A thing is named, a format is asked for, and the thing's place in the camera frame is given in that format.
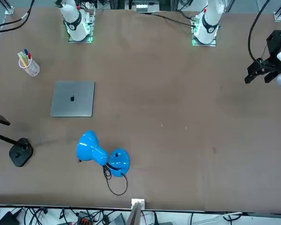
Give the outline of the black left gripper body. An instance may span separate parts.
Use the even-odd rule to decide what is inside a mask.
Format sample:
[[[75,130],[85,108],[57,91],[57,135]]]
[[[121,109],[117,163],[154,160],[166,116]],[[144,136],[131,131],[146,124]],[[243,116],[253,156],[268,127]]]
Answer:
[[[274,30],[266,39],[269,51],[267,61],[281,61],[281,30]]]

